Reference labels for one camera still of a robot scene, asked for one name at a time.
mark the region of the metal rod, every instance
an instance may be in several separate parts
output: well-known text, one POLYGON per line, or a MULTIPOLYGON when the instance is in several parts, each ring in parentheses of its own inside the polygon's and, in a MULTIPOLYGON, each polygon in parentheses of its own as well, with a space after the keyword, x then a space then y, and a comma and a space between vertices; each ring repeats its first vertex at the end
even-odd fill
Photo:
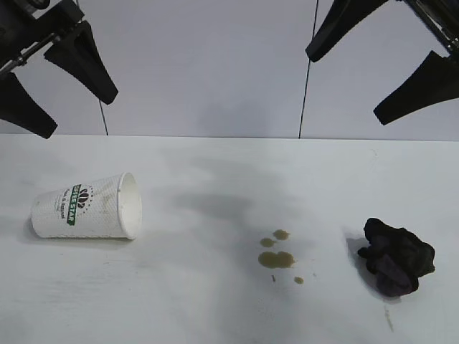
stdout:
POLYGON ((14 68, 18 66, 24 66, 27 63, 27 60, 36 52, 38 52, 41 48, 43 48, 46 44, 50 43, 53 39, 57 38, 55 33, 49 34, 45 39, 36 43, 32 46, 29 50, 27 50, 24 54, 20 54, 16 59, 13 59, 8 64, 0 70, 0 80, 3 79, 8 73, 10 73, 14 68))
POLYGON ((411 8, 411 10, 413 10, 414 13, 416 13, 425 26, 434 34, 437 40, 449 53, 454 55, 458 53, 454 49, 454 44, 442 33, 426 11, 417 3, 417 0, 404 0, 404 2, 411 8))

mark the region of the white wall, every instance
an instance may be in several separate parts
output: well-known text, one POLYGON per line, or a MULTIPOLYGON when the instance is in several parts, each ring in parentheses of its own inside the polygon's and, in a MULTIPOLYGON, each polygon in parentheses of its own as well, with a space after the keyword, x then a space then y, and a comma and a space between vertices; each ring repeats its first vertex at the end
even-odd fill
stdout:
POLYGON ((314 0, 81 0, 115 135, 298 137, 314 0))
MULTIPOLYGON (((332 3, 320 0, 317 29, 332 3)), ((373 114, 430 50, 446 56, 406 4, 383 5, 311 65, 303 137, 459 140, 459 100, 427 107, 386 126, 373 114)))
MULTIPOLYGON (((103 108, 111 135, 298 137, 315 0, 80 5, 120 90, 103 108)), ((311 65, 302 137, 459 140, 459 100, 387 126, 373 114, 431 49, 445 55, 406 4, 385 4, 311 65)), ((17 75, 57 133, 105 134, 98 100, 42 54, 17 75)))

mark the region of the coffee spill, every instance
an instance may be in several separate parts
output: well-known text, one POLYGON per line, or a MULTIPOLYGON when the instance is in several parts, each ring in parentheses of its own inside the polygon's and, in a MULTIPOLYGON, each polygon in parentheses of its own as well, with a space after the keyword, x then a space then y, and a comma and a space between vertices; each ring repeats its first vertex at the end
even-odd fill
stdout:
POLYGON ((260 244, 263 247, 273 247, 276 242, 270 238, 263 238, 260 240, 260 244))
POLYGON ((390 313, 389 310, 387 309, 387 306, 384 305, 384 315, 386 317, 387 324, 392 332, 394 332, 394 324, 392 324, 392 321, 390 320, 390 313))
POLYGON ((301 277, 295 277, 293 280, 297 285, 301 285, 304 283, 304 279, 302 279, 301 277))
POLYGON ((290 233, 283 231, 282 229, 278 229, 273 233, 273 235, 277 240, 287 240, 290 233))
POLYGON ((268 269, 285 269, 291 267, 295 260, 290 253, 287 252, 263 252, 258 256, 258 262, 268 269))

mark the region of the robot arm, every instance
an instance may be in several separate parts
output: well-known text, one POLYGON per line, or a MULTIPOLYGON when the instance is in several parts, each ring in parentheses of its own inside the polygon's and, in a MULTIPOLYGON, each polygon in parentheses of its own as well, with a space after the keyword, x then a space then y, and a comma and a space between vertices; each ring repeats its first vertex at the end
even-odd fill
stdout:
MULTIPOLYGON (((311 61, 319 61, 347 32, 387 1, 335 0, 306 49, 311 61)), ((421 108, 459 98, 459 0, 404 2, 450 55, 429 53, 413 75, 374 109, 383 125, 421 108)))
POLYGON ((12 70, 45 45, 44 58, 69 72, 105 104, 118 90, 100 59, 91 26, 72 0, 46 9, 49 0, 0 0, 0 119, 19 125, 43 138, 55 131, 56 122, 21 86, 12 70))

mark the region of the cup rim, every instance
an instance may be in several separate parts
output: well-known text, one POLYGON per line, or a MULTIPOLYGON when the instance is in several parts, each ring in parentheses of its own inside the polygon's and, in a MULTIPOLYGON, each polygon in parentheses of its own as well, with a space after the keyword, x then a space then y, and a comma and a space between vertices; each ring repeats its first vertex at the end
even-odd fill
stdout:
POLYGON ((118 182, 118 187, 117 187, 117 190, 116 190, 116 197, 117 197, 117 208, 118 208, 118 221, 119 221, 119 224, 120 224, 120 227, 121 227, 121 230, 123 231, 123 233, 125 234, 126 238, 128 239, 135 239, 137 237, 137 234, 138 234, 138 231, 141 227, 141 224, 142 224, 142 200, 141 200, 141 195, 140 195, 140 192, 138 190, 138 184, 136 182, 136 179, 134 178, 133 174, 130 173, 130 172, 125 172, 121 175, 120 177, 120 180, 118 182), (140 211, 140 220, 137 224, 136 227, 130 227, 128 228, 128 226, 126 225, 126 222, 123 218, 123 202, 122 202, 122 187, 123 187, 123 183, 126 179, 126 177, 129 177, 129 178, 132 178, 132 182, 134 183, 134 186, 136 187, 136 189, 133 191, 133 192, 136 192, 137 193, 137 197, 138 197, 138 207, 140 208, 139 211, 140 211))

